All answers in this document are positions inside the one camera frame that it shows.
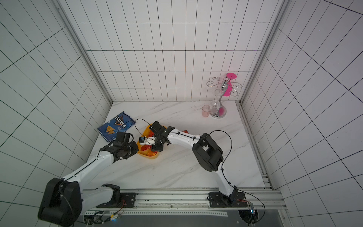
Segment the yellow plastic storage box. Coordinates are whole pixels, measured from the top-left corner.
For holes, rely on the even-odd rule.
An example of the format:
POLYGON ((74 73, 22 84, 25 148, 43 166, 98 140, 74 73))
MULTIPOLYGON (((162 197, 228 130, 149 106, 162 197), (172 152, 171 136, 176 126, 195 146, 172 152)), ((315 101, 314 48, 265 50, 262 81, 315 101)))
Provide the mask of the yellow plastic storage box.
MULTIPOLYGON (((142 134, 143 136, 152 137, 154 133, 147 127, 142 134)), ((151 151, 151 145, 141 145, 137 142, 139 151, 138 154, 148 159, 156 159, 159 156, 159 152, 151 151)))

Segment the orange tea bag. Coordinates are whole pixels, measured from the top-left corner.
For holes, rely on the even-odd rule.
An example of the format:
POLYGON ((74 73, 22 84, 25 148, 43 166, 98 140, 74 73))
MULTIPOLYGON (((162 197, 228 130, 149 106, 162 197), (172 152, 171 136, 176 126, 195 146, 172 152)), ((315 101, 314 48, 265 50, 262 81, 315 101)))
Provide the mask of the orange tea bag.
POLYGON ((158 152, 149 151, 149 152, 147 153, 147 157, 150 157, 150 158, 152 158, 152 157, 157 157, 157 156, 158 156, 158 152))

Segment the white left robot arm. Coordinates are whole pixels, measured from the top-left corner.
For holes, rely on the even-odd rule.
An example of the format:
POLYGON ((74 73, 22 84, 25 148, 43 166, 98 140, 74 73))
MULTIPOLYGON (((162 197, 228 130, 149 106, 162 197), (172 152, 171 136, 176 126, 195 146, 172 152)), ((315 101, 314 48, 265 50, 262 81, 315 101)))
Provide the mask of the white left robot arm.
POLYGON ((95 208, 133 207, 134 194, 122 194, 120 187, 106 183, 87 191, 86 186, 116 161, 139 151, 131 133, 118 132, 116 139, 102 147, 97 155, 73 173, 53 178, 45 188, 38 219, 62 227, 71 227, 86 211, 95 208))

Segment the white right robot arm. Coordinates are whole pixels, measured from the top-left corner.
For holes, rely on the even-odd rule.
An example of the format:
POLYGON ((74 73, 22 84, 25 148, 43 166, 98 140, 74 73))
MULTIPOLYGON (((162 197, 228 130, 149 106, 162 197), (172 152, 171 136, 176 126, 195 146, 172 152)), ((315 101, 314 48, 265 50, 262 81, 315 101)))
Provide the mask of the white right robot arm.
POLYGON ((149 126, 153 137, 145 139, 155 152, 161 152, 164 145, 173 144, 192 150, 200 166, 214 174, 218 185, 218 193, 214 201, 219 205, 231 207, 238 196, 238 188, 226 179, 223 169, 223 151, 208 133, 192 135, 172 126, 164 127, 158 121, 149 126))

